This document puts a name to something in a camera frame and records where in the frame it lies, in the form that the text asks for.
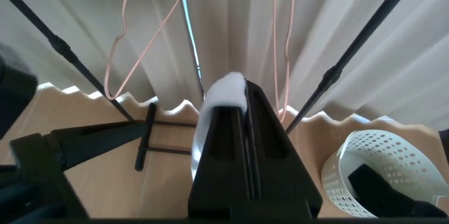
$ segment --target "black metal bar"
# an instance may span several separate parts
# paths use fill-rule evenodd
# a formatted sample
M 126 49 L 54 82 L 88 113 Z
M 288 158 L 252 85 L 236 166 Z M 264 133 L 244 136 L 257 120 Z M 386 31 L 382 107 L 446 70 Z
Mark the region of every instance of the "black metal bar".
M 73 53 L 69 44 L 55 35 L 43 21 L 33 12 L 33 10 L 23 0 L 9 0 L 41 33 L 48 39 L 51 46 L 69 61 L 75 68 L 87 78 L 87 80 L 96 87 L 96 89 L 105 95 L 105 88 L 87 69 L 87 67 Z M 129 121 L 134 121 L 133 117 L 120 105 L 117 100 L 110 100 L 111 104 L 124 115 Z
M 196 128 L 196 124 L 182 123 L 182 122 L 154 121 L 154 124 L 163 126 L 183 126 L 183 127 Z
M 154 152 L 163 152 L 163 153 L 171 153 L 171 154 L 186 154 L 192 155 L 192 151 L 188 150 L 169 150 L 160 147 L 144 147 L 143 150 L 146 151 L 154 151 Z
M 155 116 L 156 116 L 156 105 L 154 103 L 151 103 L 148 106 L 147 118 L 145 119 L 147 130 L 145 131 L 143 137 L 140 139 L 138 155 L 135 159 L 134 169 L 136 171 L 141 171 L 143 169 L 143 165 L 145 163 L 145 156 L 147 155 L 147 151 L 145 150 L 145 148 L 148 148 L 149 137 L 152 134 Z
M 349 48 L 344 52 L 342 57 L 338 60 L 337 64 L 332 66 L 324 75 L 318 88 L 314 91 L 305 105 L 301 108 L 300 112 L 294 118 L 292 123 L 288 126 L 286 132 L 289 134 L 301 119 L 310 111 L 316 101 L 325 93 L 329 87 L 331 87 L 340 77 L 343 68 L 362 47 L 362 45 L 368 40 L 371 34 L 379 27 L 384 19 L 390 14 L 393 8 L 398 4 L 400 0 L 384 0 L 380 7 L 376 10 L 371 19 L 366 23 L 365 27 L 360 31 L 355 40 L 351 43 Z

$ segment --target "curtain fold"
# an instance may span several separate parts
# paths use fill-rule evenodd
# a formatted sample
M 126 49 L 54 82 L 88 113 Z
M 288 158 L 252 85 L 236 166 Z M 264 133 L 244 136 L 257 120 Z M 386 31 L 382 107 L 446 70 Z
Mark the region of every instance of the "curtain fold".
M 103 80 L 123 0 L 24 0 Z M 276 58 L 280 105 L 291 0 L 277 0 Z M 290 95 L 299 110 L 384 0 L 295 0 L 290 38 Z M 175 0 L 129 0 L 128 33 L 120 41 L 111 78 L 117 90 Z M 138 101 L 157 95 L 164 109 L 184 99 L 200 108 L 203 93 L 231 71 L 259 84 L 274 104 L 273 0 L 187 0 L 195 52 L 181 4 L 126 87 Z M 324 110 L 336 119 L 353 112 L 402 124 L 446 129 L 449 124 L 449 0 L 402 0 L 307 116 Z M 0 42 L 12 47 L 58 88 L 93 87 L 60 57 L 25 17 L 0 0 Z
M 291 0 L 276 9 L 277 72 L 283 58 Z M 290 38 L 290 95 L 299 110 L 384 0 L 295 0 Z M 274 104 L 273 0 L 188 0 L 205 91 L 228 71 L 261 85 Z M 449 0 L 402 0 L 307 116 L 336 119 L 357 112 L 387 115 L 435 129 L 449 124 Z
M 24 1 L 102 82 L 112 42 L 123 28 L 123 0 Z M 128 1 L 128 33 L 116 48 L 111 92 L 117 90 L 174 3 L 175 0 Z M 40 82 L 50 81 L 58 88 L 76 85 L 86 93 L 95 91 L 8 0 L 0 0 L 0 6 L 0 41 L 30 64 Z M 156 38 L 126 91 L 138 101 L 157 95 L 165 109 L 177 107 L 184 99 L 201 106 L 203 94 L 182 4 Z

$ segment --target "black cloth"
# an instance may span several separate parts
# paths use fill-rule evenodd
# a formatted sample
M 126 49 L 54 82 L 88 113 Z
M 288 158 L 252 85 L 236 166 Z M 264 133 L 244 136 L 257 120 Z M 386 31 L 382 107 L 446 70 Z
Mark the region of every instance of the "black cloth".
M 357 201 L 377 217 L 448 217 L 428 202 L 415 201 L 395 191 L 366 164 L 349 175 L 349 182 L 357 194 Z

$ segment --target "perforated basket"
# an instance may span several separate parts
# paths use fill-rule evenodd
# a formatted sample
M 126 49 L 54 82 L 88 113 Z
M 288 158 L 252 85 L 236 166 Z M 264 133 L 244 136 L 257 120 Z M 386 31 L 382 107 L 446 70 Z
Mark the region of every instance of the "perforated basket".
M 434 164 L 401 137 L 382 130 L 352 132 L 330 156 L 321 171 L 321 183 L 331 202 L 356 217 L 375 218 L 355 199 L 348 176 L 367 164 L 397 191 L 414 200 L 437 203 L 449 197 L 449 186 Z

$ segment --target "stand base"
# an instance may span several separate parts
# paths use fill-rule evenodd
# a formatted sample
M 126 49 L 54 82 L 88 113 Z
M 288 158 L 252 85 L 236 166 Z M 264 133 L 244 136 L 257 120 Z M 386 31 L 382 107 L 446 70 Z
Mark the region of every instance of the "stand base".
M 145 119 L 147 130 L 145 131 L 143 137 L 140 139 L 140 145 L 138 149 L 138 155 L 135 159 L 135 166 L 134 169 L 136 171 L 143 170 L 143 166 L 145 163 L 145 157 L 147 155 L 147 151 L 154 151 L 154 152 L 163 152 L 163 153 L 171 153 L 171 154 L 186 154 L 191 155 L 192 152 L 186 151 L 186 150 L 171 150 L 171 149 L 165 149 L 160 147 L 150 147 L 149 146 L 149 137 L 151 136 L 153 125 L 164 125 L 164 126 L 184 126 L 184 127 L 190 127 L 195 128 L 196 124 L 188 124 L 188 123 L 181 123 L 181 122 L 168 122 L 168 121 L 157 121 L 154 120 L 156 116 L 156 105 L 154 103 L 149 104 L 148 112 L 147 112 L 147 118 Z

